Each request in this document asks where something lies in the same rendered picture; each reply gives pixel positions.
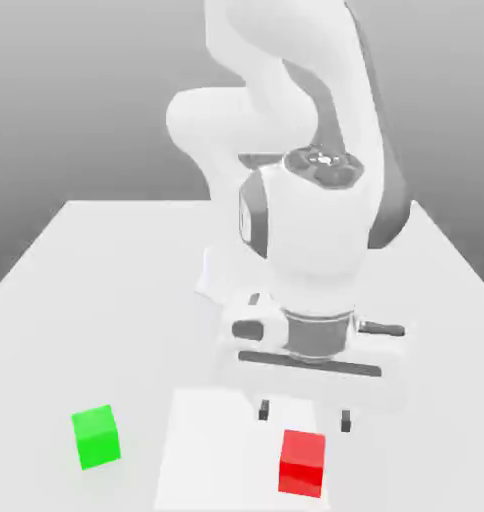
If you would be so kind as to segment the small red cube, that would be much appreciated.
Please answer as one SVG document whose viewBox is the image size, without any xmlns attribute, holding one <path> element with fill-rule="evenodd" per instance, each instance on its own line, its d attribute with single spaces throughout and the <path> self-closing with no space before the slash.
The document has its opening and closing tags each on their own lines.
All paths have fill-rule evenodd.
<svg viewBox="0 0 484 512">
<path fill-rule="evenodd" d="M 320 498 L 326 439 L 322 434 L 285 430 L 279 459 L 278 491 Z"/>
</svg>

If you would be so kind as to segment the small green cube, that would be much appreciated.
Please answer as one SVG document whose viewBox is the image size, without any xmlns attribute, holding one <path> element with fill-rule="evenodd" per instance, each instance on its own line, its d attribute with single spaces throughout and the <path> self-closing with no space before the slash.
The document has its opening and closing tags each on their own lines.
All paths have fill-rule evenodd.
<svg viewBox="0 0 484 512">
<path fill-rule="evenodd" d="M 118 429 L 110 405 L 74 413 L 71 420 L 82 470 L 121 458 Z"/>
</svg>

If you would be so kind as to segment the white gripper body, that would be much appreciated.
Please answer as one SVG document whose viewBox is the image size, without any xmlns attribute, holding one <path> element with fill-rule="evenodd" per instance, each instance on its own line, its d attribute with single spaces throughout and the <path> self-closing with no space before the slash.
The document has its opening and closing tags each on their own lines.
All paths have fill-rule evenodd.
<svg viewBox="0 0 484 512">
<path fill-rule="evenodd" d="M 325 363 L 284 355 L 221 349 L 221 382 L 250 403 L 290 397 L 340 410 L 395 412 L 407 400 L 409 348 L 404 342 L 362 342 Z"/>
</svg>

